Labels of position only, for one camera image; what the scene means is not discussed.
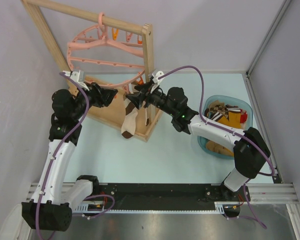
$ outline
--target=white cylindrical object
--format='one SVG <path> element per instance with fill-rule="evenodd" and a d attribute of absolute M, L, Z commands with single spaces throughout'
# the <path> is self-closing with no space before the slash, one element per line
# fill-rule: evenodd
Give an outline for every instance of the white cylindrical object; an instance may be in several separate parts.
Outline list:
<path fill-rule="evenodd" d="M 224 180 L 224 185 L 232 192 L 236 192 L 246 181 L 248 181 L 248 179 L 249 178 L 238 172 L 237 169 L 233 169 Z"/>

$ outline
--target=wooden base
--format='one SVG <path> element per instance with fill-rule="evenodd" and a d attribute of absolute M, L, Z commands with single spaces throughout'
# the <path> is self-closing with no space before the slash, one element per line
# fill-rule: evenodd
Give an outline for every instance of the wooden base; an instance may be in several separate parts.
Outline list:
<path fill-rule="evenodd" d="M 93 81 L 98 84 L 107 84 L 107 82 L 104 82 L 100 79 L 91 76 L 86 76 L 85 81 L 88 83 Z M 118 88 L 117 90 L 118 93 L 116 94 L 116 98 L 113 99 L 110 106 L 102 107 L 102 108 L 93 106 L 90 108 L 88 112 L 88 116 L 110 127 L 121 130 L 121 126 L 124 123 L 125 116 L 126 116 L 126 108 L 124 105 L 124 98 L 123 98 L 125 91 L 122 88 Z M 71 85 L 69 91 L 74 95 L 77 95 L 78 93 L 78 90 L 75 87 L 72 87 Z M 145 142 L 147 142 L 148 139 L 150 138 L 158 120 L 160 119 L 163 113 L 160 109 L 156 108 L 155 111 L 153 111 L 155 113 L 155 116 L 151 118 L 150 123 L 148 124 L 148 126 L 146 126 L 147 109 L 142 107 L 138 111 L 138 115 L 135 119 L 136 128 L 134 133 L 134 136 L 136 138 L 143 140 Z"/>

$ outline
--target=metal floor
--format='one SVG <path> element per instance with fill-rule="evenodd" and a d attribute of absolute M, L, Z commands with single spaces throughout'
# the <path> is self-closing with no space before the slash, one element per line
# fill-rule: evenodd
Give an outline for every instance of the metal floor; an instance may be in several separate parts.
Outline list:
<path fill-rule="evenodd" d="M 66 232 L 54 240 L 295 240 L 286 205 L 256 205 L 258 217 L 267 225 L 247 219 L 226 220 L 219 214 L 105 214 L 86 220 L 73 218 Z M 241 215 L 251 216 L 244 205 Z M 30 240 L 38 240 L 31 231 Z"/>

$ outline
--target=pink hanger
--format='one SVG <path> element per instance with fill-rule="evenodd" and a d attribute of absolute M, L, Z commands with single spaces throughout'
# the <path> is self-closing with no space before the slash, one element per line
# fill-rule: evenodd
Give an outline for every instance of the pink hanger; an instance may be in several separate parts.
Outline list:
<path fill-rule="evenodd" d="M 70 69 L 73 71 L 74 70 L 74 65 L 72 64 L 72 61 L 75 62 L 86 62 L 86 63 L 93 63 L 93 64 L 98 64 L 98 65 L 110 65 L 114 67 L 126 67 L 126 68 L 137 68 L 141 69 L 141 71 L 138 71 L 138 74 L 131 78 L 128 79 L 124 82 L 118 83 L 118 84 L 106 84 L 106 85 L 100 85 L 103 88 L 118 88 L 118 87 L 123 87 L 127 86 L 130 83 L 133 83 L 137 79 L 141 78 L 141 76 L 145 73 L 145 66 L 143 65 L 137 65 L 137 64 L 129 64 L 129 63 L 120 63 L 120 62 L 113 62 L 113 61 L 103 61 L 103 60 L 94 60 L 94 59 L 88 59 L 88 58 L 82 58 L 82 57 L 74 57 L 71 56 L 72 51 L 76 50 L 85 50 L 85 49 L 90 49 L 90 48 L 95 48 L 95 47 L 100 47 L 100 46 L 107 46 L 107 47 L 113 47 L 117 49 L 121 49 L 127 53 L 130 53 L 132 55 L 135 55 L 137 57 L 143 58 L 144 53 L 142 50 L 135 49 L 133 47 L 142 47 L 140 44 L 135 44 L 135 43 L 123 43 L 119 41 L 114 41 L 112 39 L 109 39 L 108 37 L 108 27 L 102 24 L 102 16 L 104 16 L 103 12 L 100 12 L 98 16 L 98 24 L 93 25 L 81 33 L 79 33 L 72 42 L 68 42 L 67 46 L 67 63 L 70 67 Z M 86 32 L 91 31 L 93 29 L 98 30 L 98 39 L 94 38 L 88 38 L 86 36 Z M 79 43 L 77 42 L 78 40 L 82 40 L 85 43 Z"/>
<path fill-rule="evenodd" d="M 121 50 L 123 50 L 127 53 L 130 53 L 130 54 L 135 55 L 137 57 L 143 58 L 144 57 L 144 52 L 142 50 L 135 49 L 133 47 L 122 44 L 121 42 L 114 41 L 114 40 L 108 38 L 108 27 L 104 26 L 102 24 L 102 16 L 103 15 L 104 15 L 104 13 L 100 12 L 99 19 L 98 19 L 98 24 L 99 24 L 98 27 L 103 32 L 102 33 L 102 39 L 87 42 L 87 43 L 79 43 L 79 42 L 75 42 L 75 41 L 68 42 L 68 44 L 67 44 L 68 49 L 70 51 L 75 51 L 75 50 L 84 50 L 84 49 L 95 48 L 95 47 L 100 47 L 100 46 L 108 46 L 108 47 L 121 49 Z"/>

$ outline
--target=wooden post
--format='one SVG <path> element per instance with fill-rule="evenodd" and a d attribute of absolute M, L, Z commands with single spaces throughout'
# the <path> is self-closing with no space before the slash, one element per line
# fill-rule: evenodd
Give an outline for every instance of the wooden post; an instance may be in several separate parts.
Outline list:
<path fill-rule="evenodd" d="M 144 75 L 145 81 L 149 82 L 149 73 L 155 70 L 154 62 L 154 38 L 152 24 L 145 24 L 142 27 L 142 48 L 143 48 L 143 62 L 144 62 Z M 146 114 L 149 117 L 149 123 L 153 123 L 156 116 L 156 108 L 150 105 L 146 109 Z"/>

